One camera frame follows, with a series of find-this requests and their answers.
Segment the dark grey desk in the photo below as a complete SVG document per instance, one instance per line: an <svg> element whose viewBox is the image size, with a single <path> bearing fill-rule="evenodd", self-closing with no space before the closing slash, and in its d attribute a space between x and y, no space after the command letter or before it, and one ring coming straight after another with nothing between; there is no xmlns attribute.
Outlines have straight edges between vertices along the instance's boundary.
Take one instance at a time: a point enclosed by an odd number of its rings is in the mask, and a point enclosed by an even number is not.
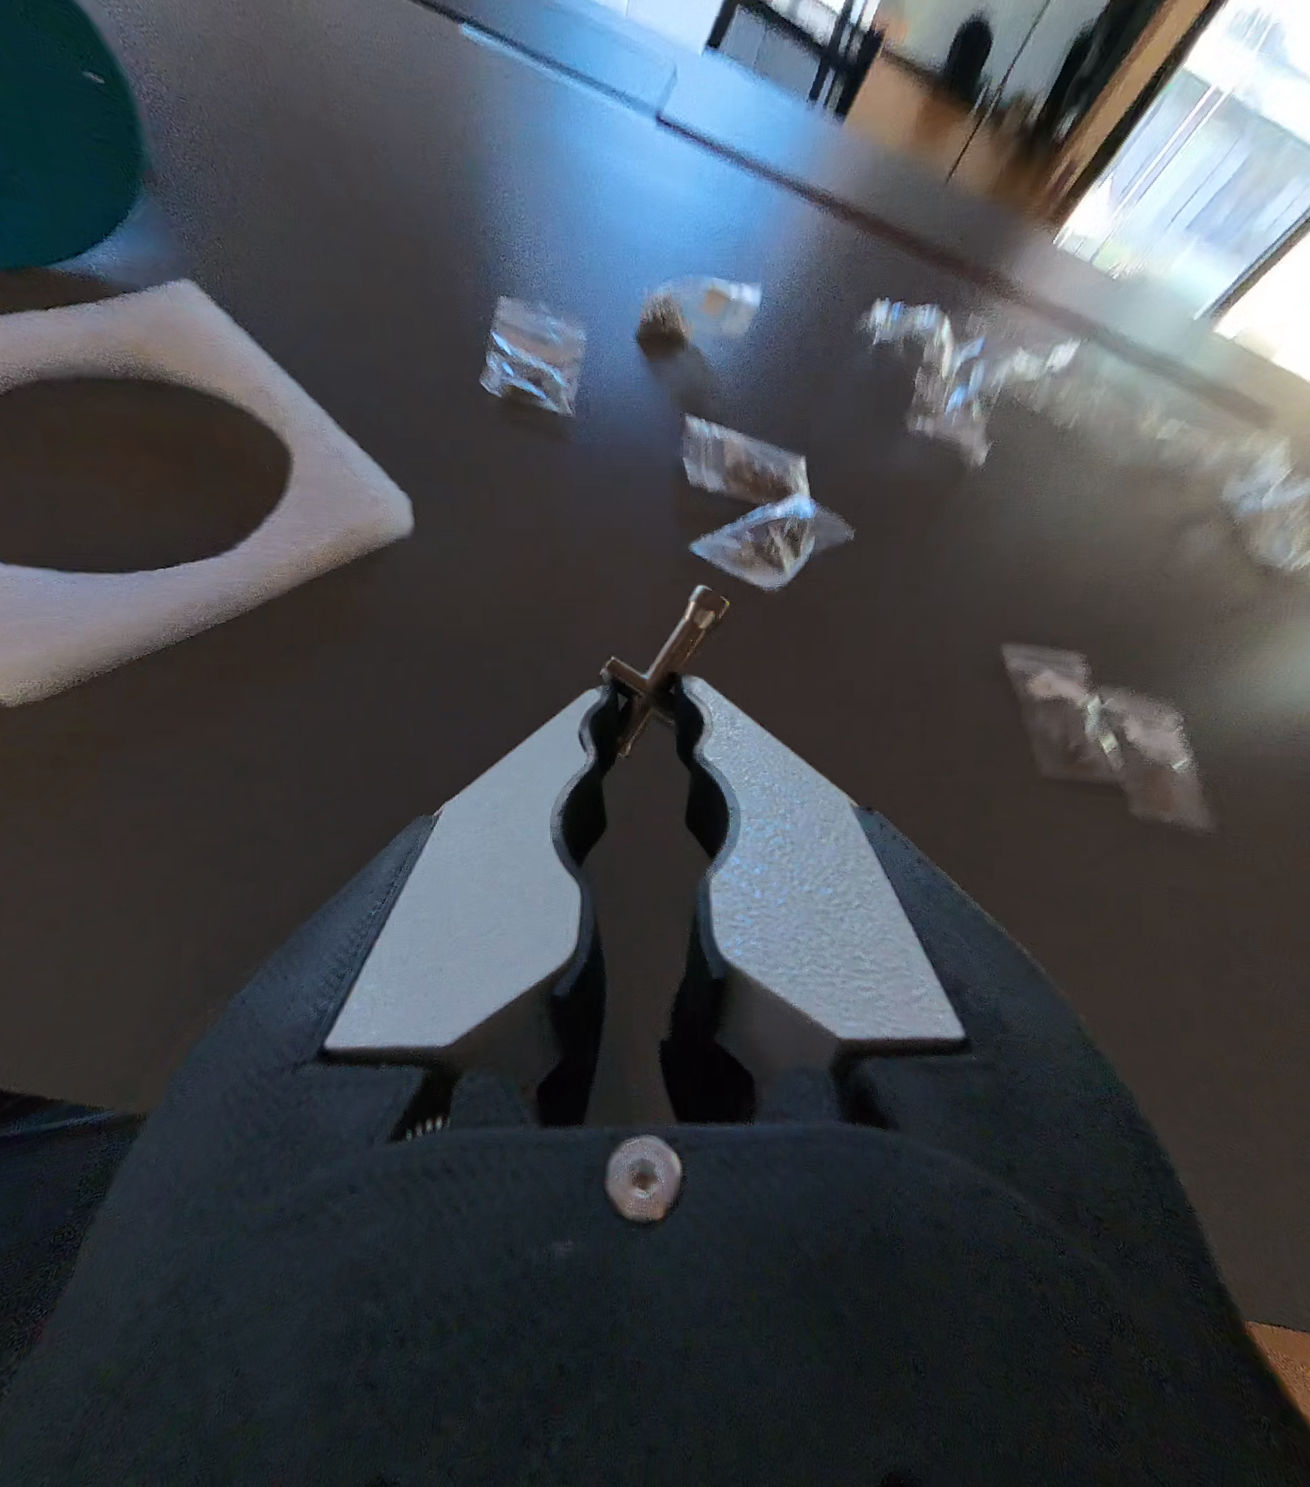
<svg viewBox="0 0 1310 1487"><path fill-rule="evenodd" d="M852 542L733 589L710 678L1044 965L1255 1320L1310 1329L1310 587L1219 493L1007 406L906 437L878 296L1064 325L1139 393L1310 390L1166 296L705 57L530 6L90 3L194 277L412 499L414 536L0 706L0 1086L149 1106L411 819L643 661L722 522L683 404L807 454Z"/></svg>

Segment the black slatted chair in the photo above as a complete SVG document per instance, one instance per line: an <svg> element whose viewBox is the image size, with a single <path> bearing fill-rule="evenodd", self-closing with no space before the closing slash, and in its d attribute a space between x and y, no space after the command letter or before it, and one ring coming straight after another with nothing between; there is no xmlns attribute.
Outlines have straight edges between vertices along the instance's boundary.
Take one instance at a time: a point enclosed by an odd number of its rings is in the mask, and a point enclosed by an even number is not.
<svg viewBox="0 0 1310 1487"><path fill-rule="evenodd" d="M875 3L724 2L705 50L844 121L880 54Z"/></svg>

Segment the small metal cross wrench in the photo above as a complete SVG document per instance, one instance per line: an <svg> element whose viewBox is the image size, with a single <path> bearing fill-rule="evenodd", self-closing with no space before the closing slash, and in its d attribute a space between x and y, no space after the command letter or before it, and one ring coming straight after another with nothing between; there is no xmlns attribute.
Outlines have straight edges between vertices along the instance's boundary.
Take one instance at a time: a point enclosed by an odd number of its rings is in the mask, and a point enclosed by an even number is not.
<svg viewBox="0 0 1310 1487"><path fill-rule="evenodd" d="M643 671L612 657L601 671L607 688L621 700L618 757L626 759L652 720L668 722L674 697L710 634L724 621L731 601L708 586L697 586L655 658Z"/></svg>

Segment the white foam frame round hole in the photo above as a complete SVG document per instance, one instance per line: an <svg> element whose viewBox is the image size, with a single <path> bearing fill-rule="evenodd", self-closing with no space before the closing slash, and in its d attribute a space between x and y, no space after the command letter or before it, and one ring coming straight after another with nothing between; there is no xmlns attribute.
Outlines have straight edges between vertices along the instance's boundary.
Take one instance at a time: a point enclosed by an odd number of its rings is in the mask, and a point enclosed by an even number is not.
<svg viewBox="0 0 1310 1487"><path fill-rule="evenodd" d="M0 705L55 697L228 623L394 542L408 494L194 280L0 314L0 397L70 380L227 403L278 437L288 482L219 555L126 572L0 562Z"/></svg>

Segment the large glass window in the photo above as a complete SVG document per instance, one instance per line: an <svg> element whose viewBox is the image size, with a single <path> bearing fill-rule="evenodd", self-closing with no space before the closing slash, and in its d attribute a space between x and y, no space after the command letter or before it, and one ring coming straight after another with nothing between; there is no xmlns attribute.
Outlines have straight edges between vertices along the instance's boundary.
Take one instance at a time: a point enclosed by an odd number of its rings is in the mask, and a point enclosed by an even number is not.
<svg viewBox="0 0 1310 1487"><path fill-rule="evenodd" d="M1310 384L1310 2L1214 3L1057 242Z"/></svg>

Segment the blue round metal plate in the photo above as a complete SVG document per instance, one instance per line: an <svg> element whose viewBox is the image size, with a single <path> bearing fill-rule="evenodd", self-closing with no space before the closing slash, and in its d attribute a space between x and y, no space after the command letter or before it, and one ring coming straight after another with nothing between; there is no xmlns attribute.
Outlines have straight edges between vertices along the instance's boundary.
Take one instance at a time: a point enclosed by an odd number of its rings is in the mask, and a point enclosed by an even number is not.
<svg viewBox="0 0 1310 1487"><path fill-rule="evenodd" d="M0 2L0 271L98 246L138 201L146 166L127 74L87 9Z"/></svg>

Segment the group of clear screw bags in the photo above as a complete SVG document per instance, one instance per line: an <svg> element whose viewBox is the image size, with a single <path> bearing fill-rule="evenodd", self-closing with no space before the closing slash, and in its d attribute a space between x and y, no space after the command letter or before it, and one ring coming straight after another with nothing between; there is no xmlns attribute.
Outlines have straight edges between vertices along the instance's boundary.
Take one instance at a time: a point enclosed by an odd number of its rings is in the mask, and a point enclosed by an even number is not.
<svg viewBox="0 0 1310 1487"><path fill-rule="evenodd" d="M660 285L642 307L637 339L655 352L696 344L703 333L739 338L753 324L756 284L691 277ZM1129 463L1219 486L1222 521L1261 572L1310 586L1310 477L1292 445L1261 431L1182 412L1163 395L1135 392L1128 375L1084 353L1077 339L1024 338L999 314L951 316L937 304L875 301L858 324L877 350L917 356L906 407L909 437L950 446L971 471L993 448L1001 401L1080 429ZM583 327L502 297L487 342L480 384L498 398L570 417L587 353ZM821 551L854 536L820 505L804 455L710 418L686 415L682 460L688 483L748 507L700 536L696 556L765 592L789 586ZM1168 702L1098 683L1081 652L1033 643L1001 649L1036 770L1047 779L1120 790L1139 819L1208 830L1211 815L1183 714Z"/></svg>

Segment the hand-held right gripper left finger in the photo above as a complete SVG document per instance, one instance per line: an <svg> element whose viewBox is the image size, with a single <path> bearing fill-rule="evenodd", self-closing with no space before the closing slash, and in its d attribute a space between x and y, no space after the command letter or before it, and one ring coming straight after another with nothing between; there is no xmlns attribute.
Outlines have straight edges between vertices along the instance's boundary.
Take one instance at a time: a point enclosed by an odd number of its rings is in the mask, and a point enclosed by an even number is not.
<svg viewBox="0 0 1310 1487"><path fill-rule="evenodd" d="M327 1058L494 1073L584 1123L606 1007L584 864L606 829L609 689L575 697L434 816Z"/></svg>

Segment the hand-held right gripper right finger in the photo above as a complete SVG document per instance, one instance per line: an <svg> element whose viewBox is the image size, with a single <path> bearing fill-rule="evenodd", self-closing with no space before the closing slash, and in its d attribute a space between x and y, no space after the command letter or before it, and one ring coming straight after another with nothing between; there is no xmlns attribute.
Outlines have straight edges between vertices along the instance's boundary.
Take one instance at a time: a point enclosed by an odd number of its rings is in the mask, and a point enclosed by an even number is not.
<svg viewBox="0 0 1310 1487"><path fill-rule="evenodd" d="M861 807L707 680L672 702L707 857L662 1044L676 1118L748 1122L796 1069L965 1050Z"/></svg>

